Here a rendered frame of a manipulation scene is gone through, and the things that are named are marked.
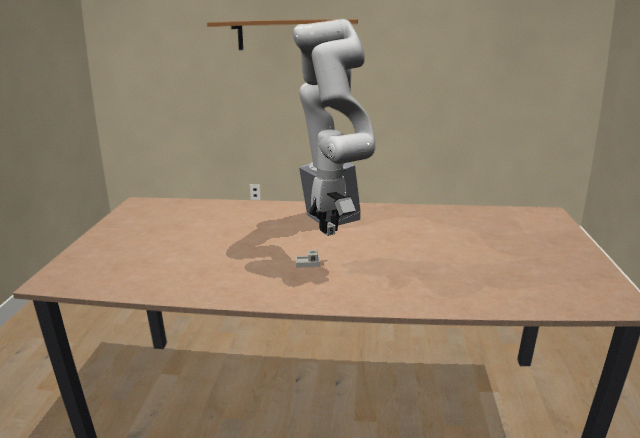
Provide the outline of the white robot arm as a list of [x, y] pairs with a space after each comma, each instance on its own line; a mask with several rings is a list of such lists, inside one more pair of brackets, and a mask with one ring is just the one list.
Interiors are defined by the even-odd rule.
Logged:
[[[299, 24], [293, 37], [301, 50], [312, 52], [301, 53], [306, 83], [299, 90], [312, 154], [309, 169], [319, 178], [339, 179], [344, 163], [370, 158], [375, 151], [371, 120], [350, 93], [351, 69], [364, 64], [364, 49], [345, 19]], [[333, 117], [324, 109], [328, 106], [346, 115], [360, 134], [335, 130]]]

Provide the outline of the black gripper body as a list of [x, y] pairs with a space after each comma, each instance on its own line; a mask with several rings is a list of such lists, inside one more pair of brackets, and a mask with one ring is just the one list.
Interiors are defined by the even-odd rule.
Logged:
[[[344, 176], [339, 179], [322, 179], [318, 176], [314, 178], [311, 194], [311, 207], [316, 201], [318, 212], [327, 212], [336, 210], [335, 199], [327, 195], [327, 193], [337, 192], [346, 197], [346, 184]], [[313, 201], [313, 199], [315, 199]]]

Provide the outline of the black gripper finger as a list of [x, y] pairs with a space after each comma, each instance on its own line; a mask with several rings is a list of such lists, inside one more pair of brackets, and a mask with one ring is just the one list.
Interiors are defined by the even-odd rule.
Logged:
[[340, 218], [338, 210], [332, 210], [332, 216], [330, 222], [335, 225], [335, 231], [338, 231], [338, 218]]
[[327, 212], [316, 212], [316, 210], [317, 210], [316, 201], [314, 201], [309, 213], [313, 216], [316, 216], [319, 219], [319, 229], [320, 231], [322, 230], [321, 232], [326, 234], [327, 233], [327, 221], [326, 221]]

